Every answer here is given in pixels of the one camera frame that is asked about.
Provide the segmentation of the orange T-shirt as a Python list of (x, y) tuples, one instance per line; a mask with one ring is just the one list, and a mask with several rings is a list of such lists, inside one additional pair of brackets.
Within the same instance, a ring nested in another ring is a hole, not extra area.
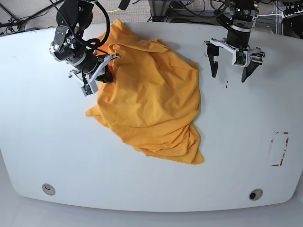
[(111, 83), (100, 83), (96, 104), (86, 111), (121, 141), (147, 156), (201, 164), (198, 65), (161, 40), (145, 40), (119, 19), (102, 50), (117, 53), (109, 63)]

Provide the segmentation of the white power strip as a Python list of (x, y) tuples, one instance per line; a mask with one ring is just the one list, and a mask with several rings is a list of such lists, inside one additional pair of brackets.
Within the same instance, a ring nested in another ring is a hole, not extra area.
[(303, 14), (303, 8), (286, 8), (282, 14), (282, 18), (292, 18)]

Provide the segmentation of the red tape rectangle marking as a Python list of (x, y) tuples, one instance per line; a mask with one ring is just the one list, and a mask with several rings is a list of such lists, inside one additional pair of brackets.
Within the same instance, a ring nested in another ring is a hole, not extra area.
[(281, 166), (285, 157), (289, 132), (275, 131), (270, 142), (268, 161), (270, 166)]

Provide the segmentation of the aluminium frame stand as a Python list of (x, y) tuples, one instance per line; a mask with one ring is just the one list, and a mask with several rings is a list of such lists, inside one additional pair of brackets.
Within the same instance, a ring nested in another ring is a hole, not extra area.
[(230, 6), (229, 0), (224, 0), (218, 9), (213, 11), (206, 10), (206, 2), (202, 1), (203, 9), (201, 11), (194, 11), (189, 9), (187, 4), (181, 0), (149, 0), (149, 7), (151, 12), (150, 21), (152, 22), (168, 22), (168, 20), (187, 19), (187, 18), (201, 18), (217, 19), (220, 15), (224, 14)]

